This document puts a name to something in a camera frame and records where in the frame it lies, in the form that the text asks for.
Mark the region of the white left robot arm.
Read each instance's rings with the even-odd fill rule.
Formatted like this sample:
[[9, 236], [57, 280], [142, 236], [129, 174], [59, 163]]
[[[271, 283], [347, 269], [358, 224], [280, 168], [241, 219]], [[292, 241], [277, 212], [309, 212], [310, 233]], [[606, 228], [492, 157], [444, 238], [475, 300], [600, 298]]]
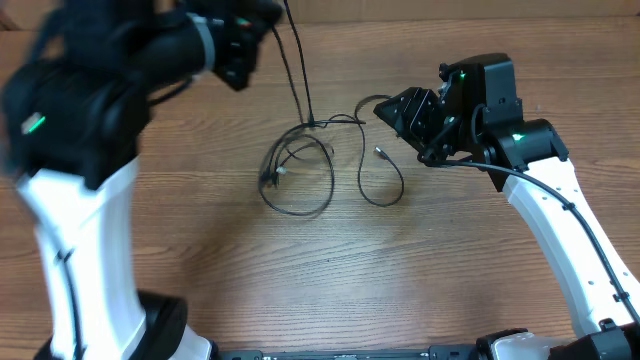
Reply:
[[211, 72], [248, 86], [273, 1], [65, 0], [2, 94], [52, 312], [41, 359], [215, 359], [184, 300], [136, 287], [131, 206], [153, 107]]

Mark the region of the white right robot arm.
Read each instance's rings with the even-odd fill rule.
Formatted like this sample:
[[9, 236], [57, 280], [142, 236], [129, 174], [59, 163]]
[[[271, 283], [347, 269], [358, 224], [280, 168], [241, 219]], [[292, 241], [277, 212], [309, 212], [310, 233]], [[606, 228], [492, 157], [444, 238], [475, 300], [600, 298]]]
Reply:
[[462, 359], [635, 359], [639, 283], [592, 212], [551, 123], [526, 120], [509, 56], [439, 68], [436, 90], [411, 87], [375, 115], [432, 168], [486, 172], [530, 228], [567, 303], [573, 339], [516, 328], [480, 337]]

